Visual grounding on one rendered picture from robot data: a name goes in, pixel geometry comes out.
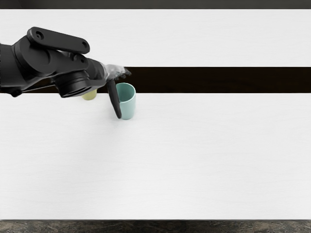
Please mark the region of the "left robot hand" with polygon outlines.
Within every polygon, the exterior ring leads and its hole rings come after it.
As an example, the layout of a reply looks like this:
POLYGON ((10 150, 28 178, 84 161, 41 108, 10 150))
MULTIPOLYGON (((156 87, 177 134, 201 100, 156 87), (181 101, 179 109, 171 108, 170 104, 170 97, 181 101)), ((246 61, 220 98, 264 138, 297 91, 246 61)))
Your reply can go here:
POLYGON ((118 119, 121 119, 122 113, 120 108, 120 100, 116 88, 116 81, 120 78, 125 79, 132 73, 125 67, 119 65, 103 65, 105 70, 104 79, 106 80, 106 87, 110 97, 111 104, 118 119))

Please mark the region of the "teal cup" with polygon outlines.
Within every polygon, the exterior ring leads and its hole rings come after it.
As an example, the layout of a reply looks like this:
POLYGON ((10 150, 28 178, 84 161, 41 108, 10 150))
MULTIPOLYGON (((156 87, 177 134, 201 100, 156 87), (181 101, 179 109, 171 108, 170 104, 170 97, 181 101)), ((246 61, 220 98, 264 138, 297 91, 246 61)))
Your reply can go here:
POLYGON ((136 90, 129 83, 118 83, 116 89, 120 101, 121 119, 129 120, 135 114, 136 90))

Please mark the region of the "yellow cup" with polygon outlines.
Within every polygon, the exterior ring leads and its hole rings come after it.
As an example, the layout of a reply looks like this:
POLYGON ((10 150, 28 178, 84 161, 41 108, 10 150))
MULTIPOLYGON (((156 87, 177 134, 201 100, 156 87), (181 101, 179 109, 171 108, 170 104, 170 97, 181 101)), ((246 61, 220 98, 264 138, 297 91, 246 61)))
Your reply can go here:
POLYGON ((97 89, 95 90, 92 90, 86 94, 83 94, 81 97, 84 99, 84 100, 93 100, 95 99, 97 96, 97 89))

